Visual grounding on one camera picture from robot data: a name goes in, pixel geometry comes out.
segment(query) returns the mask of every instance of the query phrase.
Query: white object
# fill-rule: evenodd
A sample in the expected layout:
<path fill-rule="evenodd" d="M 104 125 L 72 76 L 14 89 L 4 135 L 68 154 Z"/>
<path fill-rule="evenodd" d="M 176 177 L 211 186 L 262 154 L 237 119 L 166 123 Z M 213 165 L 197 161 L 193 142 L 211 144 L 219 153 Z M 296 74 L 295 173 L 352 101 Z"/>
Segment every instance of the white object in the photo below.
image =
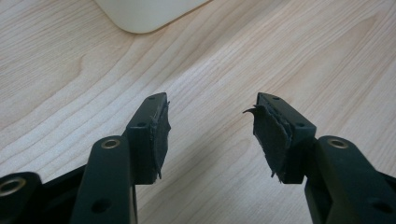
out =
<path fill-rule="evenodd" d="M 121 29 L 154 31 L 209 0 L 95 0 Z"/>

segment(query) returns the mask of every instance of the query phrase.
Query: wooden table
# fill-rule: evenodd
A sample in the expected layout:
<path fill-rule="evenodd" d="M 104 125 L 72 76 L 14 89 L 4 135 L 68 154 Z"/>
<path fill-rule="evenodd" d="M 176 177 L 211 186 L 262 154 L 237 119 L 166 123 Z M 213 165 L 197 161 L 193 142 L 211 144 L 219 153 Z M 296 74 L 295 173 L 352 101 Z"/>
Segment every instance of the wooden table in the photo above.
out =
<path fill-rule="evenodd" d="M 259 91 L 354 142 L 396 175 L 393 0 L 214 0 L 146 34 L 92 0 L 0 2 L 0 176 L 49 181 L 166 91 L 163 179 L 138 187 L 140 223 L 310 223 L 252 135 Z"/>

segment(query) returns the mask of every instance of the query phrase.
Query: light wood grain surface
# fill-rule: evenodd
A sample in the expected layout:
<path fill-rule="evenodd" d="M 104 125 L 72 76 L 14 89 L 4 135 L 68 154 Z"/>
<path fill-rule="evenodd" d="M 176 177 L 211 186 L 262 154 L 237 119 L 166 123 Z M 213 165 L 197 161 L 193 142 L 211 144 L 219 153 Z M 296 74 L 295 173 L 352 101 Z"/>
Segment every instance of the light wood grain surface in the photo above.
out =
<path fill-rule="evenodd" d="M 169 151 L 163 179 L 138 187 L 141 223 L 311 223 L 242 111 L 278 95 L 396 175 L 395 85 L 394 0 L 213 0 L 146 35 L 92 0 L 2 0 L 0 176 L 79 167 L 166 91 Z"/>

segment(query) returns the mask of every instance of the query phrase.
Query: small hole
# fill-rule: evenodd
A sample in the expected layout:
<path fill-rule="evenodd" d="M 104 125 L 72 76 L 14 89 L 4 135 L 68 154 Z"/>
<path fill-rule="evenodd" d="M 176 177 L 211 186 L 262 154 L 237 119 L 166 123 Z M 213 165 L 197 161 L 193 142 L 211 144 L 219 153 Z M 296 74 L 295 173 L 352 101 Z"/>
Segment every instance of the small hole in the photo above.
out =
<path fill-rule="evenodd" d="M 13 194 L 25 186 L 26 180 L 21 177 L 14 177 L 0 185 L 0 197 Z"/>
<path fill-rule="evenodd" d="M 387 214 L 393 213 L 392 208 L 387 203 L 382 202 L 380 199 L 371 198 L 371 199 L 369 199 L 369 203 L 374 209 L 376 209 L 378 211 L 381 211 L 381 212 L 387 213 Z"/>
<path fill-rule="evenodd" d="M 348 148 L 348 144 L 342 140 L 339 140 L 339 139 L 329 139 L 327 142 L 332 147 Z"/>
<path fill-rule="evenodd" d="M 137 127 L 145 127 L 145 126 L 146 126 L 145 122 L 137 123 Z"/>
<path fill-rule="evenodd" d="M 100 199 L 93 203 L 91 210 L 94 213 L 104 213 L 111 207 L 111 201 L 109 199 Z"/>
<path fill-rule="evenodd" d="M 117 147 L 120 144 L 118 139 L 108 139 L 102 143 L 102 148 L 113 148 Z"/>

